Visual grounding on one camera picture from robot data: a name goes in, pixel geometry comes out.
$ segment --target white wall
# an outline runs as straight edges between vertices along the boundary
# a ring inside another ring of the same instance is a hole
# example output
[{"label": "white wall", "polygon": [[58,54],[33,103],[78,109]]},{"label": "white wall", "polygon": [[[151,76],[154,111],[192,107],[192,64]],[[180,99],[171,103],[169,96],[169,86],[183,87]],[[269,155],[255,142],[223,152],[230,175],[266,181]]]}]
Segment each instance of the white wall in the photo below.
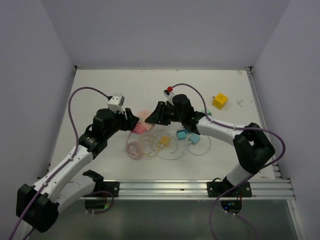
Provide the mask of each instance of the white wall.
[{"label": "white wall", "polygon": [[7,239],[17,190],[48,167],[74,68],[40,1],[0,1],[0,31],[0,239]]},{"label": "white wall", "polygon": [[86,68],[253,66],[290,0],[41,0]]},{"label": "white wall", "polygon": [[292,0],[253,68],[266,122],[287,144],[291,178],[310,240],[320,239],[320,1]]}]

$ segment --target pink cable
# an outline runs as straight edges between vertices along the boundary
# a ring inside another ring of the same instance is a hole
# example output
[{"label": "pink cable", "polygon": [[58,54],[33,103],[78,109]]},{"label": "pink cable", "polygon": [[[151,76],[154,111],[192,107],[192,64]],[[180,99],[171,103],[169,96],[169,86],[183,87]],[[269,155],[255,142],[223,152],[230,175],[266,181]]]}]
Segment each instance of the pink cable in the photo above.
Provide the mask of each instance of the pink cable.
[{"label": "pink cable", "polygon": [[128,154],[128,156],[132,159],[140,159],[144,155],[144,148],[142,145],[137,141],[129,142],[129,138],[131,136],[132,132],[130,132],[128,138],[125,142],[125,151]]}]

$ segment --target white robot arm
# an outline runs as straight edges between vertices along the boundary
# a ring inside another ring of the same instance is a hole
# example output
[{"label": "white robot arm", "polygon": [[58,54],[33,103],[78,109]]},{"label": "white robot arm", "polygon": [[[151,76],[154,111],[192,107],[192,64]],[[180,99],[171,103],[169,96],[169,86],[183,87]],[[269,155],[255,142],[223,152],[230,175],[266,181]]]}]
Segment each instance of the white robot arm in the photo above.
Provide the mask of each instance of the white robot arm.
[{"label": "white robot arm", "polygon": [[71,203],[92,192],[103,191],[103,177],[86,171],[74,182],[70,180],[107,147],[117,131],[132,131],[139,121],[130,108],[122,111],[124,97],[114,95],[108,108],[97,111],[93,122],[80,136],[78,146],[32,186],[24,184],[17,192],[16,215],[39,232],[47,231]]},{"label": "white robot arm", "polygon": [[[239,163],[223,181],[212,182],[216,192],[212,197],[256,174],[274,155],[275,150],[263,132],[238,130],[246,127],[258,128],[257,124],[250,123],[248,126],[243,126],[217,120],[215,122],[218,124],[212,124],[211,119],[204,113],[194,111],[186,95],[167,92],[166,96],[168,101],[158,102],[154,112],[145,120],[147,123],[167,126],[171,122],[180,122],[189,132],[210,136],[235,147]],[[139,118],[134,116],[129,108],[122,111],[123,102],[123,96],[114,95],[108,102],[109,108],[98,110],[93,123],[79,138],[79,145],[73,158],[71,156],[76,146],[46,176],[34,185],[24,184],[18,190],[16,205],[18,217],[22,216],[24,221],[43,233],[55,223],[59,213],[74,201],[102,190],[103,177],[93,171],[85,172],[77,181],[70,182],[70,180],[106,148],[107,140],[113,134],[119,130],[132,131],[135,128]],[[233,129],[219,124],[233,126]]]}]

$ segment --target yellow block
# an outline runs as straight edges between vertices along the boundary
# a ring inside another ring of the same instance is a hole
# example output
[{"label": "yellow block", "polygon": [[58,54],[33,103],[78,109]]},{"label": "yellow block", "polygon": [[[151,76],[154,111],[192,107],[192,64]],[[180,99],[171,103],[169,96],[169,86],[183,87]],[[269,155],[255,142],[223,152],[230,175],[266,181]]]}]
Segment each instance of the yellow block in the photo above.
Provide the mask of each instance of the yellow block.
[{"label": "yellow block", "polygon": [[228,97],[219,93],[212,102],[212,105],[215,106],[217,109],[222,109],[226,102],[228,101]]},{"label": "yellow block", "polygon": [[170,143],[170,140],[171,140],[170,137],[168,137],[168,136],[162,136],[159,143],[160,143],[161,145],[167,147],[167,146],[169,145],[169,143]]}]

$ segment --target blue toy piece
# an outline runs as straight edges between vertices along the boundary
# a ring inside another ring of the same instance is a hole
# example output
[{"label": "blue toy piece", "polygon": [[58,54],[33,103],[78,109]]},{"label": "blue toy piece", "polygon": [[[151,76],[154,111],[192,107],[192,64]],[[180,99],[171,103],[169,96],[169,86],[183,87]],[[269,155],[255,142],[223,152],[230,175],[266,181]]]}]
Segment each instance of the blue toy piece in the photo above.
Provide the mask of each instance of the blue toy piece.
[{"label": "blue toy piece", "polygon": [[178,140],[183,140],[183,139],[186,139],[187,134],[185,130],[179,130],[179,131],[176,131],[176,136],[178,137]]},{"label": "blue toy piece", "polygon": [[196,145],[196,144],[200,141],[200,137],[199,137],[199,135],[197,135],[197,134],[193,134],[193,135],[189,138],[189,140],[191,141],[191,143],[192,143],[193,145]]}]

